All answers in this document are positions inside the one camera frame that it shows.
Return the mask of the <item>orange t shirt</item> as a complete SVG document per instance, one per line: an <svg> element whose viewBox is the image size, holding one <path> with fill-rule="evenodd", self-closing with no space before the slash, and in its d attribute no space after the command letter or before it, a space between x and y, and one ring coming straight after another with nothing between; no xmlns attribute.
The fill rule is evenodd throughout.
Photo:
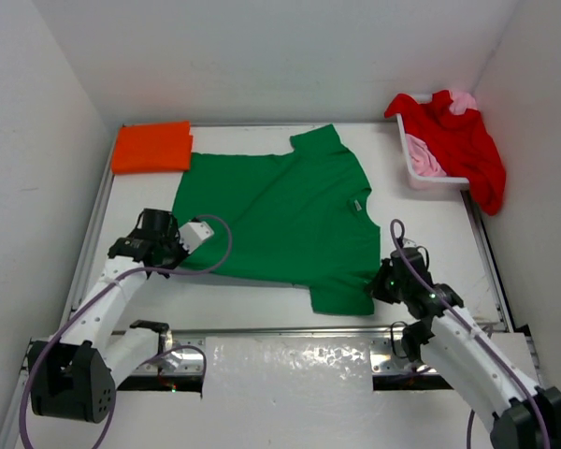
<svg viewBox="0 0 561 449"><path fill-rule="evenodd" d="M111 158L114 175L183 172L191 168L191 123L144 123L123 126Z"/></svg>

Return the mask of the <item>green t shirt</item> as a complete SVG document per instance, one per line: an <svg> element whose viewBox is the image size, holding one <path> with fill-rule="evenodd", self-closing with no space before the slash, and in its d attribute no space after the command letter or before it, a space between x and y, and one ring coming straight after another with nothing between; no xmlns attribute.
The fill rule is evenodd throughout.
<svg viewBox="0 0 561 449"><path fill-rule="evenodd" d="M371 315L381 229L367 176L332 124L290 144L283 155L194 155L172 212L179 223L208 216L214 235L183 265L306 287L316 313Z"/></svg>

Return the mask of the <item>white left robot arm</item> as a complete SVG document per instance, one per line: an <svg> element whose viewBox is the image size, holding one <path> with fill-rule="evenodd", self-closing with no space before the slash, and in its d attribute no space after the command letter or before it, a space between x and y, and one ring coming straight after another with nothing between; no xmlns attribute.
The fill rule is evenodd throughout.
<svg viewBox="0 0 561 449"><path fill-rule="evenodd" d="M137 320L113 340L122 313L153 273L169 276L212 235L196 218L179 224L166 210L139 214L132 231L108 249L96 284L68 324L51 341L32 344L34 414L90 423L107 417L117 387L145 361L172 347L170 327L162 322Z"/></svg>

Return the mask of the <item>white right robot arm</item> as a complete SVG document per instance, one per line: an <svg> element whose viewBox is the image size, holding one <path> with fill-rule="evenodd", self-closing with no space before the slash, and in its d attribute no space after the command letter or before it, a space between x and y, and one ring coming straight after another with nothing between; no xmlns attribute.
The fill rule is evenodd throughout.
<svg viewBox="0 0 561 449"><path fill-rule="evenodd" d="M561 391L518 369L462 298L432 281L419 249L399 247L383 259L367 292L407 307L414 321L403 328L401 355L436 370L482 421L493 447L561 448Z"/></svg>

